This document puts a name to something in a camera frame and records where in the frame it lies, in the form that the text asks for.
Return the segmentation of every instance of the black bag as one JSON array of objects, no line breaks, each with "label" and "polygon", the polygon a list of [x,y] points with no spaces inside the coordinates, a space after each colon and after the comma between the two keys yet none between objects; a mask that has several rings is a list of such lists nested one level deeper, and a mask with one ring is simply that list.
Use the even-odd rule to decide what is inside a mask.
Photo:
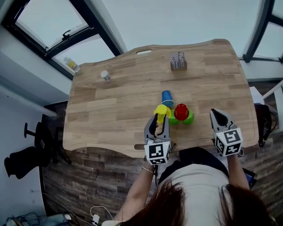
[{"label": "black bag", "polygon": [[260,103],[255,103],[255,109],[257,114],[258,130],[259,130],[259,146],[264,147],[264,144],[269,136],[269,134],[275,129],[277,125],[272,128],[272,118],[271,114],[277,119],[277,117],[269,111],[267,105]]}]

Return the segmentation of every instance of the floor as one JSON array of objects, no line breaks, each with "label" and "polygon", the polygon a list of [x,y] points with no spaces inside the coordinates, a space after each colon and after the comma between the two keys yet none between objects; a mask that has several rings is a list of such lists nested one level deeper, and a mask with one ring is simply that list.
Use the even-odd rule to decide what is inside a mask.
[{"label": "floor", "polygon": [[[277,82],[259,82],[251,83],[250,86],[256,86],[264,94],[275,84]],[[270,97],[267,103],[276,108],[275,98]],[[58,112],[56,118],[43,118],[43,122],[55,135],[55,128],[63,127],[66,104],[48,108]],[[213,146],[208,149],[218,156]],[[92,218],[90,208],[101,205],[109,209],[114,216],[140,172],[143,159],[130,158],[99,148],[81,148],[65,153],[72,160],[71,165],[58,158],[58,164],[50,163],[48,167],[43,168],[45,191],[68,208],[66,210],[46,196],[49,213],[71,210],[81,218]],[[174,161],[176,158],[176,154],[173,154],[170,160]],[[244,168],[257,174],[258,181],[252,191],[261,197],[279,225],[283,225],[283,135],[270,137],[264,148],[248,148],[241,161]],[[153,181],[149,197],[154,190]],[[103,208],[94,208],[92,213],[100,216],[100,223],[110,218]]]}]

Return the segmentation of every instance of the window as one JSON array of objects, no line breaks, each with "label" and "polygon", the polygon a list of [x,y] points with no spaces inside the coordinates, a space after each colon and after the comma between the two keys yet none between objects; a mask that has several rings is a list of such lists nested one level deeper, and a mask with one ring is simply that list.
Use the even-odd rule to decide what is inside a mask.
[{"label": "window", "polygon": [[64,57],[82,64],[123,53],[90,0],[15,0],[2,25],[70,79]]}]

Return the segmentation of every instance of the woman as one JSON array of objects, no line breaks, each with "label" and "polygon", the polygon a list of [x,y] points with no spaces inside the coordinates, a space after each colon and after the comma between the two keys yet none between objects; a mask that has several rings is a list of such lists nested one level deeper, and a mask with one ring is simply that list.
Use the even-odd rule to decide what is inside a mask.
[{"label": "woman", "polygon": [[237,155],[228,168],[206,150],[179,152],[166,168],[146,205],[154,167],[145,163],[114,221],[103,226],[249,226],[276,225],[263,202],[249,188]]}]

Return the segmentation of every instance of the wooden table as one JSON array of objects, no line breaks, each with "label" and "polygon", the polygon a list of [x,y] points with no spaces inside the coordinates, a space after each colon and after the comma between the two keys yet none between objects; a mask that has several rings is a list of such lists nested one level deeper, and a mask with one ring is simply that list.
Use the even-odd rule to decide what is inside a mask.
[{"label": "wooden table", "polygon": [[[150,53],[137,52],[151,50]],[[172,72],[170,53],[183,51],[187,70]],[[111,82],[100,72],[107,70]],[[233,116],[244,145],[258,141],[258,125],[250,89],[229,41],[136,48],[98,63],[85,63],[75,75],[66,110],[64,142],[67,150],[81,147],[111,149],[144,157],[143,129],[170,90],[175,105],[184,103],[195,114],[191,125],[170,125],[176,150],[212,145],[209,111],[218,108]]]}]

